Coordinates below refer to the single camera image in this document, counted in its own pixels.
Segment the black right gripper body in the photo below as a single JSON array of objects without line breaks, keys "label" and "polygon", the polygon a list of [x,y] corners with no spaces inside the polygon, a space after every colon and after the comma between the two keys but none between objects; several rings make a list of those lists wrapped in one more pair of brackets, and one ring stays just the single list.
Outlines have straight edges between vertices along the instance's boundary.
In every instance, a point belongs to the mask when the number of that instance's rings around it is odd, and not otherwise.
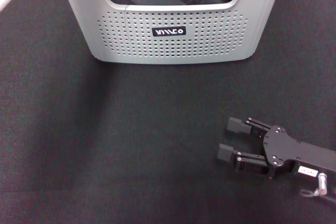
[{"label": "black right gripper body", "polygon": [[263,146],[265,158],[276,175],[335,174],[335,151],[295,140],[282,127],[273,126],[265,134]]}]

